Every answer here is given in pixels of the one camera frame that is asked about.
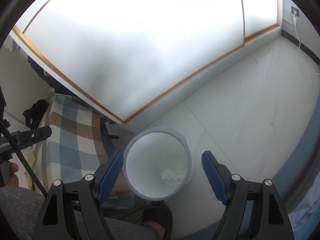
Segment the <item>person's left hand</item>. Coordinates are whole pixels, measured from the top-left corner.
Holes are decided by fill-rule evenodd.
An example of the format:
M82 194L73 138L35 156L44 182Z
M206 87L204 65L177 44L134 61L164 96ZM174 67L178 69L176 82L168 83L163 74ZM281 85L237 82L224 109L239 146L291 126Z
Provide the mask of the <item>person's left hand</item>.
M6 182L6 186L19 186L19 179L17 172L19 171L19 166L16 163L10 163L10 178Z

